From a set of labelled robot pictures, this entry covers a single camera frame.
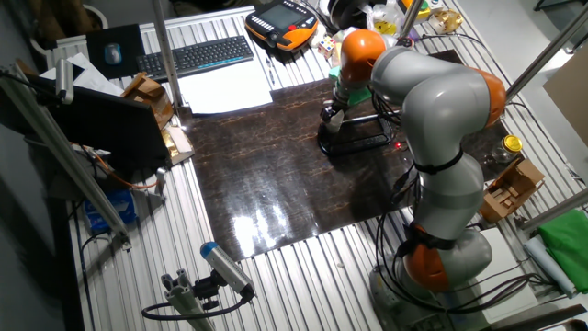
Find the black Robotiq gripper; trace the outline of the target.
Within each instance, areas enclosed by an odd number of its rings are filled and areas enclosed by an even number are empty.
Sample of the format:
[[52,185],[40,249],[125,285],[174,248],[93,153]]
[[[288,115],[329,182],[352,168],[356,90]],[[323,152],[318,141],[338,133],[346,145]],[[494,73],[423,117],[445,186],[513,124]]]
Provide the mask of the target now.
[[322,103],[321,119],[329,123],[333,117],[345,109],[345,105],[334,99],[324,100]]

